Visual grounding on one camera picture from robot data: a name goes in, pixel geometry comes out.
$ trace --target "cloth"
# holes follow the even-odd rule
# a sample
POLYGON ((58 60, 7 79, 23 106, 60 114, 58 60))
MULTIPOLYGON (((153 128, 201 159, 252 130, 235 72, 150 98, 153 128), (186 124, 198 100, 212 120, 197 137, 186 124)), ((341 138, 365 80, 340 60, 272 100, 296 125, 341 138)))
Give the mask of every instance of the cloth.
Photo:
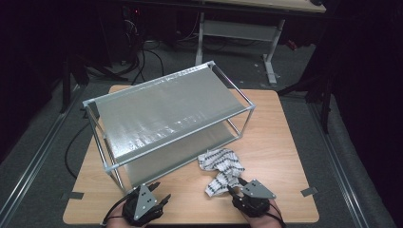
POLYGON ((238 177, 245 170, 234 151, 230 149, 209 150, 198 156, 199 167, 205 171, 219 170, 219 174, 205 188, 209 197, 226 191, 227 185, 241 187, 238 177))

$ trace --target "background desk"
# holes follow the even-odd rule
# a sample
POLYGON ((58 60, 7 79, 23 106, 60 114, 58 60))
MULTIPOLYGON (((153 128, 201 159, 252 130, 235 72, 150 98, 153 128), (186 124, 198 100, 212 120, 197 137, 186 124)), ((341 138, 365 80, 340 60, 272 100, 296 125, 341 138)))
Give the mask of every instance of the background desk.
MULTIPOLYGON (((110 91, 124 88, 116 85, 110 91)), ((271 90, 243 90, 257 105, 242 139, 228 144, 245 167, 242 177, 258 179, 277 196, 285 222, 316 222, 318 212, 312 196, 300 193, 309 187, 278 95, 271 90)), ((209 198, 205 186, 217 172, 202 171, 197 161, 158 179, 157 200, 172 197, 164 215, 152 224, 245 223, 225 193, 209 198)), ((68 224, 99 223, 109 208, 122 197, 113 180, 104 172, 95 141, 91 141, 74 192, 82 199, 70 199, 64 214, 68 224)))

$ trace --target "tape piece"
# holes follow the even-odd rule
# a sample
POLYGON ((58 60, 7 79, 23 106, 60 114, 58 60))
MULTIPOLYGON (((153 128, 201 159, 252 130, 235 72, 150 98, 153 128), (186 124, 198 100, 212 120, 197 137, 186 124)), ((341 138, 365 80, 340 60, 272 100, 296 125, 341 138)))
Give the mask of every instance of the tape piece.
POLYGON ((84 196, 84 193, 79 193, 79 192, 70 192, 70 193, 64 193, 60 199, 62 200, 69 200, 69 199, 75 199, 75 200, 82 200, 84 196))
POLYGON ((307 188, 307 189, 301 191, 303 197, 308 197, 308 196, 314 195, 317 192, 318 191, 317 191, 316 187, 310 187, 310 188, 307 188))

